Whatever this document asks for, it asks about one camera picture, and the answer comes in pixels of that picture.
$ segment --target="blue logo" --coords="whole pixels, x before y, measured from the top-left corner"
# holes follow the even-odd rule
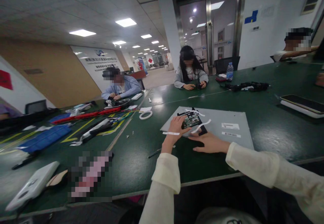
[[[94,50],[97,56],[105,56],[105,53],[102,50]]]

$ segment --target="phone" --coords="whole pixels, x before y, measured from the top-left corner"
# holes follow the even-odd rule
[[[285,95],[280,97],[282,100],[295,104],[316,114],[324,114],[324,104],[318,103],[296,95]]]

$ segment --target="plastic bottle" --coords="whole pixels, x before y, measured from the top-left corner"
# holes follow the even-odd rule
[[[232,62],[230,62],[228,64],[228,67],[227,67],[227,70],[226,70],[226,79],[228,81],[232,81],[233,80],[233,71],[234,71],[234,68],[232,66]]]

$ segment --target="blue cloth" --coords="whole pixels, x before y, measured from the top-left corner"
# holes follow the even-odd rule
[[[124,84],[125,84],[125,92],[120,94],[121,98],[128,97],[139,93],[141,91],[141,87],[138,84],[137,80],[134,77],[124,76]],[[107,100],[110,94],[115,93],[116,95],[119,94],[119,86],[118,85],[111,85],[109,86],[105,92],[101,94],[102,99]]]

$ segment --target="man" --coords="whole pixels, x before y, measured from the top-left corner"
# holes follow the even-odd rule
[[[305,37],[310,36],[313,32],[310,28],[296,28],[285,37],[286,46],[282,51],[277,51],[273,58],[276,62],[282,61],[287,58],[296,58],[299,56],[305,56],[308,53],[316,51],[318,46],[311,48],[301,47]]]
[[[20,113],[16,112],[15,110],[0,104],[0,120],[9,119],[9,118],[16,118],[21,116]]]
[[[117,101],[137,94],[141,91],[141,87],[134,77],[124,76],[123,72],[114,67],[108,67],[103,71],[102,76],[104,80],[113,81],[112,85],[101,94],[101,97],[104,100],[112,97],[115,101]]]

